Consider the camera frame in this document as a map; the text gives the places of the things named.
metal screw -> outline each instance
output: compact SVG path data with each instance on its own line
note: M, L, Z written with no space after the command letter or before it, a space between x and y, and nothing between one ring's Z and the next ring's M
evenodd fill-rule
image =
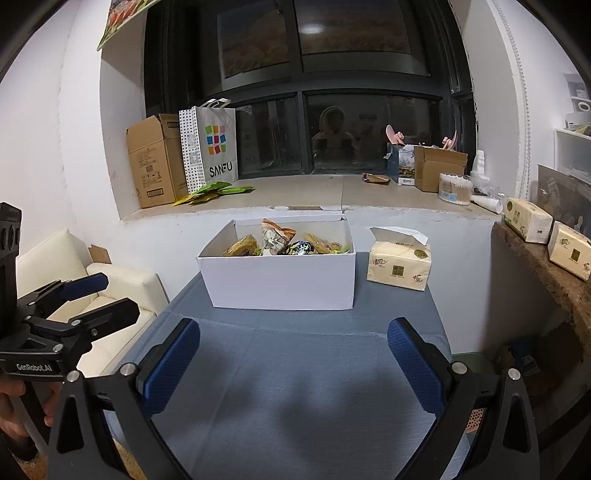
M74 383L76 380L80 378L80 372L78 370L72 370L70 373L66 375L66 380L70 383Z
M509 378L512 380L519 380L521 378L521 373L519 373L519 370L516 368L510 368L507 375L509 375Z
M135 372L135 364L125 364L119 369L119 373L124 377L133 375Z
M468 372L468 367L464 365L462 362L453 362L452 370L458 375L463 375L466 372Z

snack bag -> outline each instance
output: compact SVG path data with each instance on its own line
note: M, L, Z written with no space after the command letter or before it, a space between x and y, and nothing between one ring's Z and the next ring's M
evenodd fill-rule
M281 228L267 218L262 220L262 254L279 255L296 235L291 228Z
M314 245L312 245L310 242L304 242L303 240L291 244L285 250L286 255L311 255L315 253L316 251L314 250Z
M333 244L333 247L337 247L337 248L331 248L331 244L328 243L326 240L315 236L313 233L305 233L304 234L304 239L307 242L310 242L312 245L314 245L314 249L319 253L319 254L329 254L331 253L332 250L334 249L339 249L340 245L339 244Z
M228 248L224 253L224 257L247 257L250 255L255 255L256 251L259 250L258 243L256 238L252 235L247 235L246 237L242 238L235 244L233 244L230 248Z

poster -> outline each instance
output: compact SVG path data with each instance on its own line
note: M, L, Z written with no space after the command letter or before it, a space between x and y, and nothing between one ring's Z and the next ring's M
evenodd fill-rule
M125 25L140 12L143 12L160 0L111 0L109 17L103 38L100 39L97 50L100 50Z

green snack packet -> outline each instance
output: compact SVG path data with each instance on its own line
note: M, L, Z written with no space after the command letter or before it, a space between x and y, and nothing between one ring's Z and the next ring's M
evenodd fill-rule
M222 190L218 190L217 192L222 195L232 195L234 193L247 193L253 191L255 188L251 186L243 186L243 187L230 187L224 188Z
M218 190L229 187L230 185L231 183L228 183L226 181L217 181L216 183L210 183L209 185L204 185L203 187L197 189L195 193L193 193L193 195L205 192L216 192Z
M340 250L332 250L330 253L332 254L348 254L350 251L349 247L343 247Z
M206 192L198 195L192 202L191 205L198 205L199 203L206 203L210 200L216 199L221 195L218 192Z
M201 200L201 197L203 196L203 194L208 193L208 192L216 192L217 190L224 189L226 187L229 187L230 185L231 185L231 183L228 183L226 181L217 181L216 183L210 183L209 185L204 185L203 187L198 188L191 195L187 195L186 197L183 197L180 200L177 200L176 202L174 202L173 207L177 206L177 205L183 205L185 203L190 203L191 205L195 205L197 203L207 202L207 201L211 200L211 198L208 198L207 200Z

wooden shelf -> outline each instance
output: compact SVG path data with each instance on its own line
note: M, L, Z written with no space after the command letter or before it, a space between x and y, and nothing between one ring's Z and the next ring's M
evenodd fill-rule
M591 358L591 288L583 280L550 262L546 245L524 242L503 222L494 224L492 234L525 261L558 306L569 314L585 354Z

